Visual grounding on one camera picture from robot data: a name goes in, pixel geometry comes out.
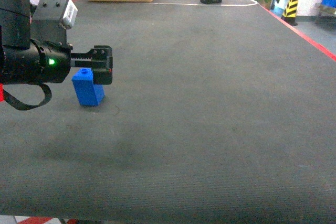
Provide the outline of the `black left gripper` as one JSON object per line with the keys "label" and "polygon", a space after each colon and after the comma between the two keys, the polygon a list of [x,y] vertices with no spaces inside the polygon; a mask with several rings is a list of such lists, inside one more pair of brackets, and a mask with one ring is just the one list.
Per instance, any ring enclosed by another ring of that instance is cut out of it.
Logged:
{"label": "black left gripper", "polygon": [[23,49],[1,46],[2,84],[62,83],[71,67],[90,68],[94,84],[110,85],[113,55],[110,46],[95,45],[87,53],[71,53],[49,41],[31,40]]}

